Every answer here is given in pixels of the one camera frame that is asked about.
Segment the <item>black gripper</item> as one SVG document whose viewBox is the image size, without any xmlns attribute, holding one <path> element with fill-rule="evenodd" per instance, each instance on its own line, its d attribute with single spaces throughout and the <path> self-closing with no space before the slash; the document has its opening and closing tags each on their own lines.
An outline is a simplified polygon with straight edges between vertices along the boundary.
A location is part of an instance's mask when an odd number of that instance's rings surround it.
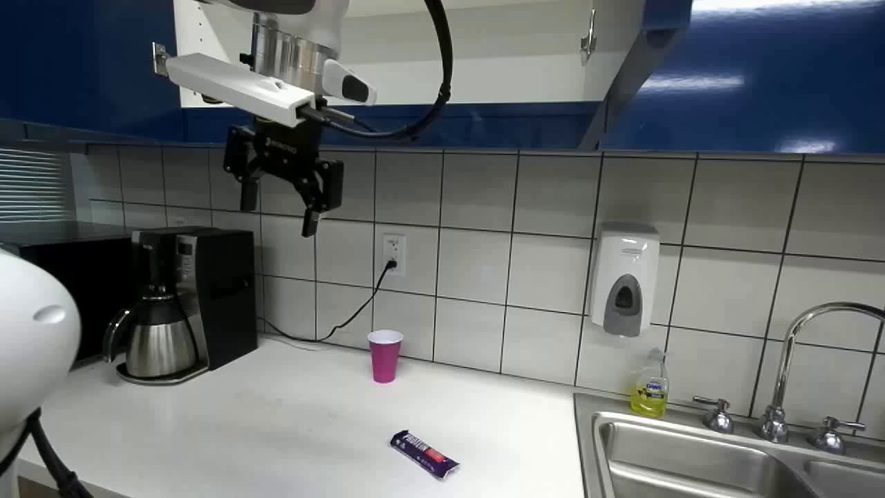
<svg viewBox="0 0 885 498">
<path fill-rule="evenodd" d="M 225 145 L 225 170 L 240 185 L 240 212 L 258 209 L 261 177 L 273 174 L 304 198 L 301 238 L 313 238 L 322 209 L 335 209 L 344 198 L 344 162 L 317 158 L 322 134 L 317 120 L 233 126 Z"/>
</svg>

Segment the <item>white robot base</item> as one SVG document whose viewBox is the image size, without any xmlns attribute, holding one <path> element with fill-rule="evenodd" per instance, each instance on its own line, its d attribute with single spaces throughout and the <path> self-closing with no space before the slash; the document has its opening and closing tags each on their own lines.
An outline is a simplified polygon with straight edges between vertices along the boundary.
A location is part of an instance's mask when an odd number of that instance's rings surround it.
<svg viewBox="0 0 885 498">
<path fill-rule="evenodd" d="M 26 419 L 57 389 L 78 356 L 81 315 L 44 267 L 0 250 L 0 498 L 19 498 Z"/>
</svg>

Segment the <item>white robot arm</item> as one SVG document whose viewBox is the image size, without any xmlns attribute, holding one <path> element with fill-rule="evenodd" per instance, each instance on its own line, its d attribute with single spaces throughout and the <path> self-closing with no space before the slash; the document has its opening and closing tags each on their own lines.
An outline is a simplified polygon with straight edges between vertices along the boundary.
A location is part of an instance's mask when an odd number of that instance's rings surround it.
<svg viewBox="0 0 885 498">
<path fill-rule="evenodd" d="M 331 123 L 326 100 L 355 83 L 338 64 L 340 21 L 348 0 L 229 0 L 251 14 L 251 42 L 237 64 L 214 54 L 176 54 L 171 80 L 251 115 L 225 140 L 225 167 L 240 185 L 240 208 L 251 209 L 261 177 L 294 185 L 304 201 L 301 234 L 344 195 L 344 162 L 323 159 L 317 144 Z"/>
</svg>

